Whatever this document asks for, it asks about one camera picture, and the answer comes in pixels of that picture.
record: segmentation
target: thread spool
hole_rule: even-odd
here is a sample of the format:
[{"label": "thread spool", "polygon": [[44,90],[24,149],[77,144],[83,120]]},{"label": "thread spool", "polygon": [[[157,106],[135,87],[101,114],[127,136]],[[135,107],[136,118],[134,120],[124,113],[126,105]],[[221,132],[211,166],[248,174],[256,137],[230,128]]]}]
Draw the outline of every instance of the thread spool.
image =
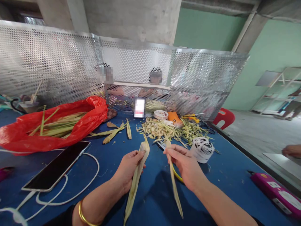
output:
[{"label": "thread spool", "polygon": [[156,110],[154,112],[154,117],[157,118],[157,119],[161,119],[161,120],[167,120],[168,113],[166,111],[163,111],[163,110]]},{"label": "thread spool", "polygon": [[205,137],[193,139],[193,145],[190,149],[199,163],[207,163],[213,155],[213,144]]}]

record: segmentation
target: red plastic bag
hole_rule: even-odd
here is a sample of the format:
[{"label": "red plastic bag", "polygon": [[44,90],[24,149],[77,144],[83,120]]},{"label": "red plastic bag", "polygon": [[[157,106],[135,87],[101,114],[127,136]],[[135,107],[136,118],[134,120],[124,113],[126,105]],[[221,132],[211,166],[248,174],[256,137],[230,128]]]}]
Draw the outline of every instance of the red plastic bag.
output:
[{"label": "red plastic bag", "polygon": [[66,139],[46,136],[28,136],[29,131],[34,130],[41,124],[43,112],[20,116],[15,123],[0,128],[0,146],[16,152],[46,152],[70,146],[82,140],[107,119],[108,107],[106,101],[98,96],[90,96],[85,100],[50,108],[45,111],[45,119],[57,108],[60,109],[47,123],[54,122],[61,117],[78,112],[88,111],[88,113],[78,121],[72,133]]}]

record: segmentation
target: pink pencil case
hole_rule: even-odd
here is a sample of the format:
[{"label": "pink pencil case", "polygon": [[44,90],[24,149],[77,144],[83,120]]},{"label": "pink pencil case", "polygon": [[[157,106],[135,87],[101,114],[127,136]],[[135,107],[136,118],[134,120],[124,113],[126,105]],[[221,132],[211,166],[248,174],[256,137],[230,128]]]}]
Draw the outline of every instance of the pink pencil case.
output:
[{"label": "pink pencil case", "polygon": [[268,196],[283,212],[301,219],[301,202],[298,197],[279,185],[270,175],[253,173],[251,180]]}]

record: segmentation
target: yellow handle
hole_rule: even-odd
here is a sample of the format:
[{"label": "yellow handle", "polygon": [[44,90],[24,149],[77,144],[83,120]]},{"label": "yellow handle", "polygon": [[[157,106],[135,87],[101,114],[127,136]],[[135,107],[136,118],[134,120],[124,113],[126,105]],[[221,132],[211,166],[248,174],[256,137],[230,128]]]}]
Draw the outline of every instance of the yellow handle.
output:
[{"label": "yellow handle", "polygon": [[173,163],[171,163],[172,164],[172,169],[173,169],[173,174],[176,176],[176,178],[179,180],[179,181],[181,181],[183,184],[184,184],[184,182],[183,182],[183,179],[177,174],[177,172],[175,171],[175,168],[173,167]]},{"label": "yellow handle", "polygon": [[185,115],[185,116],[183,116],[183,118],[188,118],[189,120],[194,120],[196,123],[199,123],[200,120],[194,116],[195,116],[195,114]]}]

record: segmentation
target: yellow glue gun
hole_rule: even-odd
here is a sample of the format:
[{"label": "yellow glue gun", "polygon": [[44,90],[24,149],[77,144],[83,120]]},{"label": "yellow glue gun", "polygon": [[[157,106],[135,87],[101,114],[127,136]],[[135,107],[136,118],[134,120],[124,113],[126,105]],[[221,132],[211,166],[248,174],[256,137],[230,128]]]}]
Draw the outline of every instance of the yellow glue gun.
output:
[{"label": "yellow glue gun", "polygon": [[189,120],[194,120],[196,123],[199,123],[200,120],[195,117],[195,114],[185,115],[183,118],[188,118]]}]

